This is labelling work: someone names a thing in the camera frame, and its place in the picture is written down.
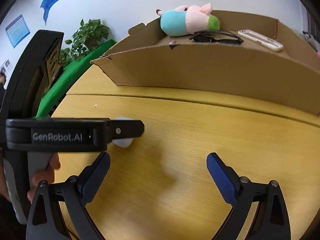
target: pink plush pig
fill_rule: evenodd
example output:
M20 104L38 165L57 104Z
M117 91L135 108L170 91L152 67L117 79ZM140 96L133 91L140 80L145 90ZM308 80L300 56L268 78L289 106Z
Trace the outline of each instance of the pink plush pig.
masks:
M170 11L156 11L161 29L169 36L184 36L203 30L219 30L220 21L211 15L212 5L179 6Z

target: cardboard box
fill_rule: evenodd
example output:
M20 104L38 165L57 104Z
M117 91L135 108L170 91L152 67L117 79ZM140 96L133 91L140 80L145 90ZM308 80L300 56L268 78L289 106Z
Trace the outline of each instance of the cardboard box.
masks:
M245 38L239 46L169 37L156 19L131 28L128 37L92 63L116 85L221 92L320 113L320 58L305 40L270 17L212 14L222 30L250 29L279 41L284 50L273 52Z

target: black handheld device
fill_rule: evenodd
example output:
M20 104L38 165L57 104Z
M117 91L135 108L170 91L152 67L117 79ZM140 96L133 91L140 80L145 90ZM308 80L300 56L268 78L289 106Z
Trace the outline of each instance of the black handheld device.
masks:
M50 119L36 116L42 95L59 70L63 33L39 30L21 55L0 110L0 147L10 200L27 224L32 175L45 169L55 152L103 151L113 139L139 137L139 120Z

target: finger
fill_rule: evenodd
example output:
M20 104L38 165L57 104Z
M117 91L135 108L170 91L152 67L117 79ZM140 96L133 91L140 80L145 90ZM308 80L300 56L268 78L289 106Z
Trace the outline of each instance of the finger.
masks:
M31 190L28 191L28 200L32 203L33 197L35 196L36 193L36 187L33 187Z
M3 161L2 161L2 149L0 148L0 195L4 196L10 201L7 184L4 177Z
M55 170L60 169L61 165L60 165L60 161L59 161L59 155L57 153L52 155L52 157L49 161L49 165L52 168L54 168Z
M48 166L45 170L37 171L32 176L32 183L35 187L38 186L41 180L46 180L49 184L54 182L54 169L51 166Z

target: potted plant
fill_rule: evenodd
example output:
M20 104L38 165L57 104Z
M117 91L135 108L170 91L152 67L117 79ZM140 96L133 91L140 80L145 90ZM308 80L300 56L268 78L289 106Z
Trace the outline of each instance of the potted plant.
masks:
M73 40L66 40L65 43L70 48L62 49L60 53L60 64L68 65L71 61L79 61L84 58L90 51L95 50L99 46L102 38L107 39L109 28L101 24L100 19L89 20L84 23L80 22L80 28L72 35Z

